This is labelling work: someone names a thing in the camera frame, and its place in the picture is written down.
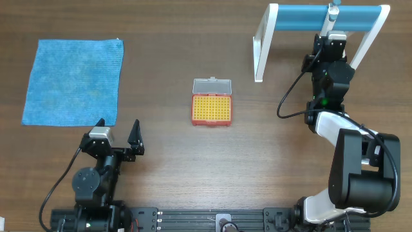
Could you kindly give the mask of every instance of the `white stand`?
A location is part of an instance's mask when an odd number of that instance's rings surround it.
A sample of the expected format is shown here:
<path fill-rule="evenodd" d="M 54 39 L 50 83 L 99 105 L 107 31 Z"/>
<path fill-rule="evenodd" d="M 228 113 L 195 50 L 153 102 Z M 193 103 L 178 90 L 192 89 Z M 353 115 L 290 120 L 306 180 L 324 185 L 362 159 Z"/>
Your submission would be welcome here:
<path fill-rule="evenodd" d="M 360 43 L 360 46 L 350 63 L 350 66 L 356 70 L 359 63 L 362 61 L 373 40 L 375 40 L 382 25 L 388 17 L 391 7 L 389 5 L 381 5 L 382 10 L 372 26 L 372 29 L 365 34 Z M 254 78 L 255 82 L 263 81 L 263 72 L 265 71 L 266 61 L 269 54 L 270 43 L 272 42 L 273 33 L 276 25 L 277 12 L 279 5 L 272 3 L 268 5 L 265 14 L 263 14 L 256 35 L 253 37 L 253 62 L 254 62 Z"/>

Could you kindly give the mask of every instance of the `blue bar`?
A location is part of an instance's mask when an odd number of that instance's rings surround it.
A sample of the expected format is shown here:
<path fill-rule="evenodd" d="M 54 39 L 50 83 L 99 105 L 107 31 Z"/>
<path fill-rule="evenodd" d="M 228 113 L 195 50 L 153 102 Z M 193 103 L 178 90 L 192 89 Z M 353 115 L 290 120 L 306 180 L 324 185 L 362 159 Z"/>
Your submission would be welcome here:
<path fill-rule="evenodd" d="M 334 30 L 369 32 L 378 18 L 380 6 L 340 6 Z M 279 5 L 275 30 L 320 31 L 328 6 Z"/>

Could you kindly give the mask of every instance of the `black cable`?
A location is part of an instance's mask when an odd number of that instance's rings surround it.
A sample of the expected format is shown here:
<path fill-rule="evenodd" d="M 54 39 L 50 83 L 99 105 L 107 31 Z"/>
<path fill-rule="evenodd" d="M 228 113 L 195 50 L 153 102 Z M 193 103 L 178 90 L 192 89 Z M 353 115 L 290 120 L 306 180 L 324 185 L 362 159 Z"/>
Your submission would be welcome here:
<path fill-rule="evenodd" d="M 71 166 L 73 165 L 73 163 L 75 162 L 75 159 L 77 157 L 77 155 L 80 153 L 80 148 L 77 149 L 76 153 L 74 154 L 73 158 L 71 158 L 71 161 L 69 163 L 69 166 L 66 168 L 66 171 L 64 171 L 63 175 L 58 179 L 58 181 L 56 182 L 56 184 L 54 184 L 54 186 L 51 188 L 49 194 L 47 194 L 47 197 L 44 199 L 43 203 L 41 204 L 40 207 L 40 211 L 39 211 L 39 222 L 41 227 L 47 231 L 47 232 L 52 232 L 51 229 L 48 229 L 44 223 L 43 223 L 43 219 L 42 219 L 42 214 L 43 214 L 43 210 L 44 207 L 46 206 L 47 201 L 49 200 L 50 196 L 52 195 L 53 191 L 56 189 L 56 187 L 60 184 L 60 182 L 62 181 L 62 179 L 66 176 L 66 174 L 69 172 Z"/>
<path fill-rule="evenodd" d="M 360 217 L 367 217 L 367 218 L 379 217 L 379 216 L 383 215 L 384 213 L 386 213 L 387 211 L 389 211 L 390 208 L 392 207 L 392 205 L 393 205 L 393 203 L 394 203 L 394 201 L 395 201 L 395 199 L 396 199 L 396 197 L 397 197 L 397 195 L 398 195 L 397 193 L 398 193 L 398 187 L 399 187 L 399 178 L 398 178 L 397 167 L 396 167 L 396 164 L 395 164 L 395 160 L 393 159 L 392 153 L 390 152 L 390 150 L 388 149 L 388 147 L 375 135 L 375 133 L 373 133 L 371 130 L 369 130 L 368 128 L 366 128 L 363 124 L 361 125 L 361 124 L 359 124 L 358 122 L 354 121 L 353 119 L 345 116 L 344 112 L 337 112 L 337 111 L 327 110 L 327 109 L 313 109 L 313 110 L 300 111 L 300 112 L 292 113 L 292 114 L 290 114 L 290 115 L 285 115 L 285 116 L 282 116 L 282 115 L 280 115 L 280 113 L 279 113 L 283 102 L 284 102 L 285 99 L 288 97 L 289 93 L 292 91 L 292 89 L 294 88 L 294 86 L 296 85 L 296 83 L 297 83 L 297 82 L 299 81 L 299 79 L 303 76 L 303 74 L 305 74 L 305 73 L 309 70 L 309 68 L 312 67 L 313 63 L 317 62 L 317 59 L 319 58 L 319 54 L 320 54 L 321 50 L 322 50 L 322 47 L 321 47 L 321 49 L 319 49 L 319 51 L 317 52 L 317 54 L 316 54 L 315 58 L 313 59 L 313 61 L 308 65 L 308 67 L 306 67 L 306 68 L 302 71 L 302 73 L 297 77 L 297 79 L 296 79 L 296 80 L 294 81 L 294 83 L 291 85 L 291 87 L 289 88 L 289 90 L 285 93 L 285 95 L 283 96 L 282 100 L 279 102 L 279 105 L 278 105 L 278 107 L 277 107 L 276 114 L 277 114 L 277 116 L 278 116 L 279 118 L 281 118 L 281 119 L 287 119 L 287 118 L 295 117 L 295 116 L 298 116 L 298 115 L 301 115 L 301 114 L 304 114 L 304 113 L 329 112 L 329 113 L 333 113 L 333 114 L 335 114 L 335 115 L 338 115 L 338 116 L 346 119 L 347 121 L 350 121 L 352 124 L 356 125 L 356 126 L 359 127 L 360 129 L 368 132 L 368 133 L 378 142 L 378 144 L 379 144 L 380 147 L 384 150 L 384 152 L 388 155 L 388 159 L 389 159 L 389 162 L 390 162 L 390 164 L 391 164 L 391 168 L 392 168 L 392 172 L 393 172 L 393 178 L 394 178 L 395 186 L 394 186 L 394 188 L 393 188 L 393 190 L 392 190 L 391 200 L 389 201 L 388 205 L 385 207 L 384 210 L 378 211 L 378 212 L 374 212 L 374 213 L 347 212 L 347 214 L 348 214 L 348 215 L 357 215 L 357 216 L 360 216 Z M 341 216 L 332 218 L 332 219 L 330 219 L 329 221 L 333 222 L 333 221 L 339 220 L 339 219 L 341 219 L 341 218 L 343 218 L 343 217 L 345 217 L 345 216 L 346 216 L 346 215 L 341 215 Z M 320 226 L 324 226 L 324 225 L 327 224 L 327 223 L 328 223 L 328 221 L 325 221 L 325 222 L 323 222 L 322 224 L 320 224 Z"/>

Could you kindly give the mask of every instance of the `wooden table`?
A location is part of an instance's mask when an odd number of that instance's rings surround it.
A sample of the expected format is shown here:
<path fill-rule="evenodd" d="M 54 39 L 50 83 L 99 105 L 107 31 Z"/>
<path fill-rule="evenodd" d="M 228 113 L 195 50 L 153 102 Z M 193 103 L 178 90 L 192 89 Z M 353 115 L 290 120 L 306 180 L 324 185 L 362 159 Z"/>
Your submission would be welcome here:
<path fill-rule="evenodd" d="M 326 5 L 330 1 L 311 1 Z M 79 145 L 85 128 L 21 126 L 39 39 L 124 40 L 116 146 L 135 119 L 146 153 L 123 165 L 116 199 L 164 209 L 290 207 L 327 187 L 334 148 L 303 117 L 278 119 L 276 107 L 311 52 L 313 32 L 276 33 L 263 83 L 254 83 L 252 36 L 270 1 L 0 1 L 0 216 L 7 230 L 40 230 L 39 207 Z M 307 4 L 307 1 L 293 1 Z M 351 117 L 401 139 L 402 196 L 374 231 L 407 231 L 412 210 L 412 1 L 390 4 L 381 33 L 361 62 L 345 105 Z M 350 37 L 351 59 L 362 35 Z M 233 125 L 191 125 L 194 78 L 232 79 Z M 283 113 L 303 110 L 310 74 Z M 50 210 L 71 208 L 71 177 L 95 160 L 79 155 L 52 195 Z"/>

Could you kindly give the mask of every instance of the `blue cloth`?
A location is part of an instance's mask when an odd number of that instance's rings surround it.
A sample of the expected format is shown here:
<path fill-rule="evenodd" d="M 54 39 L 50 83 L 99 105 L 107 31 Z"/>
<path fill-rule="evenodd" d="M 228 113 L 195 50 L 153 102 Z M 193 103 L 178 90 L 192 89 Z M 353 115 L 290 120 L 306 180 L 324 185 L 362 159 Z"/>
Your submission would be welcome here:
<path fill-rule="evenodd" d="M 123 41 L 39 40 L 23 125 L 114 126 Z"/>

